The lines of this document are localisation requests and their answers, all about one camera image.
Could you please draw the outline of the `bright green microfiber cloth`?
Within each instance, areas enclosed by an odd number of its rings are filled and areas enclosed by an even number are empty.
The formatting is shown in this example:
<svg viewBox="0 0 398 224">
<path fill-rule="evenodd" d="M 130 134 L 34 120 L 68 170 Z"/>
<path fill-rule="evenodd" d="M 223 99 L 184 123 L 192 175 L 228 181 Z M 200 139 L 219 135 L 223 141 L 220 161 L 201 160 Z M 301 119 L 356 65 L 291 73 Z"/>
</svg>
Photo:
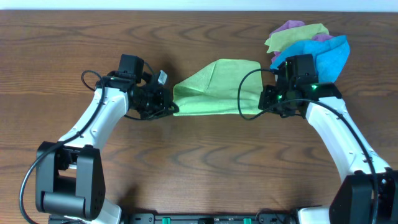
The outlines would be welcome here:
<svg viewBox="0 0 398 224">
<path fill-rule="evenodd" d="M 176 84 L 177 116 L 244 114 L 260 112 L 262 91 L 260 63 L 251 60 L 219 59 Z"/>
</svg>

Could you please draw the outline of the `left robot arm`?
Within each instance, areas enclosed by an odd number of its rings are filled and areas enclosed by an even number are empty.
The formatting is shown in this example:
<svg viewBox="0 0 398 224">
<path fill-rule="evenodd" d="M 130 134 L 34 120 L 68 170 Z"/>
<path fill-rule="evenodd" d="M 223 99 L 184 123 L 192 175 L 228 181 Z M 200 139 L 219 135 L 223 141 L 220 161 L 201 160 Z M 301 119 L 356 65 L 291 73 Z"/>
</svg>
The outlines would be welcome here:
<svg viewBox="0 0 398 224">
<path fill-rule="evenodd" d="M 77 123 L 58 142 L 43 142 L 37 150 L 35 205 L 38 211 L 83 223 L 120 223 L 121 208 L 105 198 L 101 151 L 118 121 L 136 110 L 142 120 L 177 112 L 167 75 L 140 78 L 105 76 Z"/>
</svg>

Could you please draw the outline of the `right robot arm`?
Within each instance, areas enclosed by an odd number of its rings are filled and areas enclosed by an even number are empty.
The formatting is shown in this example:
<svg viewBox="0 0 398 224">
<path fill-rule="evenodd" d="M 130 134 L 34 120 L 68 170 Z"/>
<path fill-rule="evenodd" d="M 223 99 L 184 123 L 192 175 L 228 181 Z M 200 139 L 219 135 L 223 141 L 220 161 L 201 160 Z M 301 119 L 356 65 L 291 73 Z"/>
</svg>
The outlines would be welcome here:
<svg viewBox="0 0 398 224">
<path fill-rule="evenodd" d="M 341 179 L 332 203 L 297 210 L 297 223 L 397 223 L 397 171 L 369 145 L 334 83 L 264 87 L 259 109 L 299 113 L 317 131 Z"/>
</svg>

